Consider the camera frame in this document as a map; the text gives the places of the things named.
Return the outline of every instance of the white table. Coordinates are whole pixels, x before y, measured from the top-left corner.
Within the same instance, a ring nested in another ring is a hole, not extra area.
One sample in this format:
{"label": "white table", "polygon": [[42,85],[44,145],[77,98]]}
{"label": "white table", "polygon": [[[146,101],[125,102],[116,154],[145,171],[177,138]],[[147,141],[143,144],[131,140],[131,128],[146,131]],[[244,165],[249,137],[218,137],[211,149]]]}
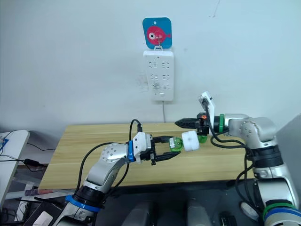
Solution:
{"label": "white table", "polygon": [[[5,137],[8,133],[0,133],[0,137]],[[6,137],[6,139],[9,141],[3,147],[3,155],[9,155],[19,159],[28,138],[29,132],[26,130],[17,130],[11,132]],[[0,156],[0,160],[11,160],[11,158]],[[2,208],[17,165],[17,161],[0,162],[0,209]]]}

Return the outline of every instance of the blue ring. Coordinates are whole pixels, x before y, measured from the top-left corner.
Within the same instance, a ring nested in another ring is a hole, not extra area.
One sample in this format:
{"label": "blue ring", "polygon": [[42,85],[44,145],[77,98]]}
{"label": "blue ring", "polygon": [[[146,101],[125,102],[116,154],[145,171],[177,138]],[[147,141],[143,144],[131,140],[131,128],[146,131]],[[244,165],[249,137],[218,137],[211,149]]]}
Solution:
{"label": "blue ring", "polygon": [[298,211],[297,209],[274,208],[267,213],[264,220],[267,220],[267,218],[269,216],[271,216],[272,214],[275,214],[275,213],[291,213],[293,215],[301,217],[301,212]]}
{"label": "blue ring", "polygon": [[73,199],[72,195],[67,195],[65,198],[66,201],[69,201],[70,203],[72,203],[73,205],[80,207],[84,210],[88,210],[88,211],[92,211],[92,212],[98,212],[100,211],[100,208],[98,207],[94,207],[94,206],[89,206],[89,205],[85,205],[82,204],[81,202],[78,202],[76,200]]}
{"label": "blue ring", "polygon": [[135,162],[133,141],[132,140],[130,140],[128,142],[128,157],[127,158],[130,162]]}

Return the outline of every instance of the white power strip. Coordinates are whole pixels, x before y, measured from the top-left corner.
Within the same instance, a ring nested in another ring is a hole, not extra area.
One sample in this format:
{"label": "white power strip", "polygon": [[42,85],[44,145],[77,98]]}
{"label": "white power strip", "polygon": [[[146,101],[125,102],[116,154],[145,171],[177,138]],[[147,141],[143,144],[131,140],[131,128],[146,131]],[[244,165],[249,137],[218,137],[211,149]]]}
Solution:
{"label": "white power strip", "polygon": [[146,50],[143,53],[152,100],[174,99],[174,54],[172,51]]}

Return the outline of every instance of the table surface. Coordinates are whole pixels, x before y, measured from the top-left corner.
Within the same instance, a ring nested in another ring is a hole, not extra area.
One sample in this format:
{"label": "table surface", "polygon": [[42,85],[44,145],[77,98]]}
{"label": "table surface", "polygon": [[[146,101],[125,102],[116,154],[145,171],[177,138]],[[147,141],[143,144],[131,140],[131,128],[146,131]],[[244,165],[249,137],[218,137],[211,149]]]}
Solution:
{"label": "table surface", "polygon": [[[3,138],[8,133],[1,133],[0,137]],[[2,155],[9,155],[18,159],[27,143],[28,138],[29,132],[26,130],[17,130],[11,132],[6,137],[6,139],[8,139],[9,141],[4,145]],[[0,160],[11,160],[11,158],[0,156]],[[17,161],[0,162],[0,208],[3,205],[6,193],[8,192],[17,165]]]}
{"label": "table surface", "polygon": [[[94,146],[105,142],[125,143],[128,140],[128,124],[80,125],[68,126],[54,152],[53,158],[45,172],[39,189],[71,189],[78,180],[79,166],[84,155]],[[188,131],[173,123],[143,124],[145,133],[156,136],[177,136]],[[97,162],[104,147],[96,149],[87,158],[82,181]],[[168,144],[156,144],[158,154],[168,152]],[[127,177],[122,186],[147,185],[175,182],[192,182],[208,180],[235,179],[243,170],[244,150],[221,149],[210,144],[210,140],[200,145],[193,152],[182,151],[178,156],[157,162],[151,166],[150,161],[142,164],[131,163]],[[122,177],[125,166],[120,169],[117,179]]]}

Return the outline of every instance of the cartoon fish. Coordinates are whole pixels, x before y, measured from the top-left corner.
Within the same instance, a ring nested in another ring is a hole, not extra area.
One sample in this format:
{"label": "cartoon fish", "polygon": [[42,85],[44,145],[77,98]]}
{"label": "cartoon fish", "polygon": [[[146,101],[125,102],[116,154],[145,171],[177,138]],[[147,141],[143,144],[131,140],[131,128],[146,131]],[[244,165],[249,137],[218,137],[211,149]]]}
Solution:
{"label": "cartoon fish", "polygon": [[162,43],[166,37],[171,38],[171,34],[165,34],[161,28],[157,26],[151,26],[147,29],[146,37],[151,44],[157,46],[159,45],[159,41]]}

